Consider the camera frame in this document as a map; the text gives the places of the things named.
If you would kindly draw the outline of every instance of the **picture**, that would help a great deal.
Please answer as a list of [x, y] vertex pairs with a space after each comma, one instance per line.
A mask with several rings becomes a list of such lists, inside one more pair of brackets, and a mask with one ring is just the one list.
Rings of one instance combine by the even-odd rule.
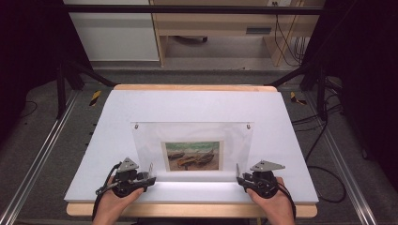
[[165, 142], [166, 166], [170, 172], [218, 171], [221, 142]]

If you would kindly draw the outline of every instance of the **landscape picture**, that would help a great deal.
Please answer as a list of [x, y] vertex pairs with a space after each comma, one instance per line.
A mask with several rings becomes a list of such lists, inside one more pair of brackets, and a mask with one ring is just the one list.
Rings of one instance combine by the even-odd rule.
[[165, 142], [163, 147], [170, 172], [221, 169], [221, 142]]

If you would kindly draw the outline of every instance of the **white panel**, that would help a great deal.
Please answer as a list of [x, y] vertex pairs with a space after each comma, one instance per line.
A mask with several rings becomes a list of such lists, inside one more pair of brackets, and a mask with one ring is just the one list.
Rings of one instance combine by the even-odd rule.
[[[148, 5], [146, 0], [64, 0], [65, 4]], [[150, 14], [70, 13], [90, 61], [159, 61]]]
[[[246, 168], [259, 160], [285, 166], [281, 176], [296, 203], [318, 201], [281, 93], [223, 91], [112, 91], [104, 106], [66, 201], [90, 201], [112, 167], [130, 157], [139, 161], [131, 122], [236, 122], [255, 124]], [[158, 182], [140, 202], [246, 203], [237, 182]]]

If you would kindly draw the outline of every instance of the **gray carpet floor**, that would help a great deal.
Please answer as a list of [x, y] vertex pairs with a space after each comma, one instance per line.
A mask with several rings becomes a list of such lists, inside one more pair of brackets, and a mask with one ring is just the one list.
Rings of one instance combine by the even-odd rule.
[[[222, 84], [263, 84], [274, 81], [287, 72], [285, 70], [99, 70], [104, 77], [117, 83], [222, 83]], [[84, 90], [78, 91], [76, 103], [68, 122], [57, 138], [36, 184], [27, 197], [16, 224], [90, 224], [89, 217], [71, 217], [66, 213], [67, 203], [63, 200], [70, 182], [76, 173], [90, 142], [91, 133], [100, 118], [102, 107], [112, 88], [84, 77]], [[313, 91], [301, 93], [291, 81], [280, 87], [286, 109], [292, 121], [314, 115], [309, 104], [292, 102], [290, 94], [295, 92], [297, 99], [314, 98]], [[95, 106], [89, 102], [95, 91], [101, 90]], [[0, 210], [4, 212], [19, 188], [30, 165], [50, 132], [57, 114], [56, 84], [49, 82], [33, 89], [27, 97], [25, 109], [18, 124], [0, 151]], [[339, 99], [331, 97], [328, 107], [338, 105]], [[321, 127], [316, 120], [294, 126], [298, 142], [306, 156], [318, 137]], [[351, 172], [354, 174], [364, 198], [370, 206], [377, 224], [398, 224], [398, 194], [392, 188], [377, 162], [362, 157], [360, 144], [341, 111], [329, 114], [328, 129], [338, 145]], [[308, 164], [321, 166], [337, 174], [330, 157], [329, 147], [322, 137], [312, 152]], [[343, 189], [337, 179], [328, 173], [310, 169], [315, 188], [326, 199], [337, 200]], [[298, 219], [297, 224], [362, 224], [351, 202], [351, 196], [339, 203], [323, 200], [317, 204], [318, 214], [314, 218]], [[129, 224], [134, 218], [121, 218]]]

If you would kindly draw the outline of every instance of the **floor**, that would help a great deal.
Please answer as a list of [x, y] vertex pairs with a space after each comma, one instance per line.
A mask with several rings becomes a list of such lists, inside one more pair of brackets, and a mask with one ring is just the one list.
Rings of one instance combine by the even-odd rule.
[[[205, 43], [198, 39], [173, 37], [164, 67], [151, 63], [121, 64], [118, 67], [96, 64], [96, 71], [117, 83], [264, 84], [281, 78], [295, 68], [286, 63], [274, 67], [264, 49], [265, 44], [260, 37], [212, 37]], [[286, 60], [295, 62], [288, 54]], [[300, 79], [302, 77], [285, 83], [279, 90], [294, 124], [303, 156], [307, 156], [325, 122], [317, 118], [306, 119], [303, 123], [298, 121], [315, 114], [315, 90], [301, 92], [298, 87]], [[57, 131], [52, 130], [57, 123], [55, 83], [49, 82], [33, 89], [28, 94], [20, 121], [1, 146], [0, 209], [2, 212], [10, 207], [14, 209], [15, 217], [10, 221], [15, 224], [90, 224], [89, 217], [68, 216], [67, 203], [63, 198], [112, 88], [85, 76], [84, 81], [83, 91], [67, 88], [68, 98], [75, 98], [75, 103], [66, 124]], [[101, 90], [99, 100], [95, 106], [89, 106], [97, 90]], [[292, 101], [292, 92], [297, 101]], [[330, 97], [327, 128], [311, 153], [308, 164], [328, 169], [340, 178], [324, 170], [310, 169], [321, 197], [317, 204], [318, 215], [298, 219], [297, 224], [398, 224], [398, 194], [378, 164], [362, 158], [360, 144], [344, 117], [339, 99], [332, 90], [327, 91], [327, 96]], [[45, 145], [51, 132], [55, 132], [55, 142]], [[44, 156], [42, 164], [36, 160], [37, 155]], [[35, 174], [30, 170], [34, 164], [40, 165], [39, 174], [25, 177]], [[354, 181], [346, 181], [347, 175]], [[344, 181], [347, 189], [347, 195], [341, 201], [344, 189], [339, 179]], [[24, 187], [23, 184], [29, 184], [28, 188], [19, 189]], [[15, 197], [21, 197], [23, 205], [13, 208], [15, 205], [10, 203]], [[130, 224], [129, 221], [130, 218], [122, 218], [120, 223]]]

